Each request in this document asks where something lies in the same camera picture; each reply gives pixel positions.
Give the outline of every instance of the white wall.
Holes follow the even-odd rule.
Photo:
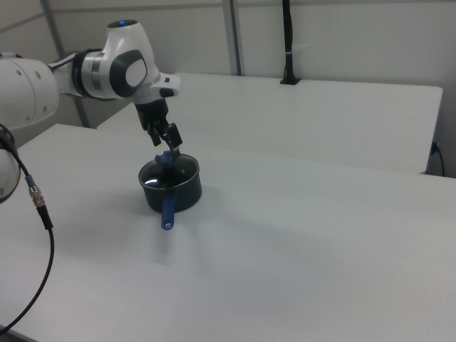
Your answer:
[[[1,2],[0,51],[16,52],[24,58],[45,62],[58,58],[39,1],[3,0]],[[58,110],[51,118],[13,131],[16,144],[23,145],[56,123],[81,125],[76,108],[70,98],[61,96]]]
[[[238,2],[245,75],[281,77],[281,2]],[[297,5],[291,16],[294,46],[309,44],[294,56],[297,76],[442,87],[435,139],[447,174],[456,177],[455,2]],[[437,155],[430,169],[440,174]]]

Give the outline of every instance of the black cable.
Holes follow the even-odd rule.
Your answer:
[[[442,177],[444,177],[445,176],[445,165],[443,164],[442,152],[440,151],[440,148],[438,146],[435,148],[435,150],[439,153],[440,164],[442,165]]]
[[[41,282],[41,285],[40,285],[38,291],[35,293],[35,296],[32,298],[30,303],[28,303],[27,307],[21,312],[21,314],[19,314],[19,316],[16,317],[16,319],[14,319],[14,321],[12,321],[8,326],[4,327],[0,331],[0,336],[3,335],[4,333],[6,333],[9,329],[11,329],[17,322],[19,322],[22,319],[22,317],[25,316],[25,314],[27,314],[27,312],[35,304],[35,301],[38,299],[39,295],[43,291],[44,285],[46,285],[46,282],[49,277],[49,273],[51,272],[52,262],[54,260],[54,235],[53,235],[52,229],[48,229],[48,232],[49,232],[49,240],[51,241],[51,253],[49,255],[48,268],[46,269],[46,273],[44,274],[43,281]]]
[[[32,196],[33,203],[36,205],[36,209],[38,211],[38,214],[41,217],[41,221],[43,221],[44,228],[49,231],[49,240],[51,242],[51,251],[49,254],[49,262],[48,262],[48,267],[46,268],[46,273],[44,274],[43,280],[41,281],[40,287],[38,288],[38,291],[35,293],[35,296],[33,296],[32,300],[28,303],[27,307],[17,316],[14,321],[12,321],[8,326],[5,326],[3,329],[0,330],[0,336],[5,334],[9,329],[11,329],[13,326],[16,325],[17,322],[19,322],[22,317],[24,317],[27,312],[30,310],[30,308],[35,304],[36,300],[40,296],[41,292],[43,291],[44,286],[46,285],[46,282],[48,281],[49,274],[51,273],[51,268],[52,268],[52,263],[54,260],[54,235],[52,232],[53,224],[51,221],[51,218],[49,217],[48,209],[46,207],[46,204],[44,202],[44,198],[41,196],[41,191],[39,188],[36,186],[35,181],[33,180],[33,177],[29,174],[29,171],[27,170],[26,166],[22,162],[21,158],[19,157],[19,154],[17,153],[17,149],[14,146],[14,136],[12,135],[11,131],[6,128],[4,125],[0,123],[0,128],[5,132],[5,134],[10,136],[11,141],[13,142],[12,145],[9,145],[7,147],[8,152],[11,153],[11,155],[14,157],[14,159],[17,161],[19,164],[19,167],[24,171],[24,174],[26,176],[26,181],[28,183],[30,195]]]

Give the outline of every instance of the black clamp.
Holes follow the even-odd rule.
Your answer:
[[[168,113],[166,100],[161,98],[151,103],[135,105],[135,107],[138,111],[141,126],[152,138],[154,146],[158,146],[163,140],[167,143],[173,155],[178,155],[182,138],[176,124],[168,123],[166,120]]]

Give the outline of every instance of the cable connector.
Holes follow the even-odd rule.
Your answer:
[[[41,221],[43,221],[45,229],[51,229],[54,227],[51,218],[49,217],[48,208],[44,202],[44,197],[41,194],[40,188],[36,185],[31,175],[26,176],[28,184],[28,193],[30,194],[33,203],[35,204],[36,210],[38,211]]]
[[[33,203],[35,204],[35,207],[39,208],[46,204],[44,202],[44,197],[41,194],[40,188],[37,187],[36,185],[34,185],[33,187],[29,187],[28,193],[30,194],[31,199],[33,200]]]

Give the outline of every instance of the white robot link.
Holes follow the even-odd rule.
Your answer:
[[[14,191],[20,173],[8,129],[52,115],[59,93],[100,100],[129,98],[153,144],[164,140],[172,154],[179,155],[182,139],[176,125],[167,122],[165,99],[178,94],[180,77],[158,70],[147,34],[137,21],[115,21],[107,31],[103,49],[72,53],[48,65],[15,53],[0,54],[0,203]]]

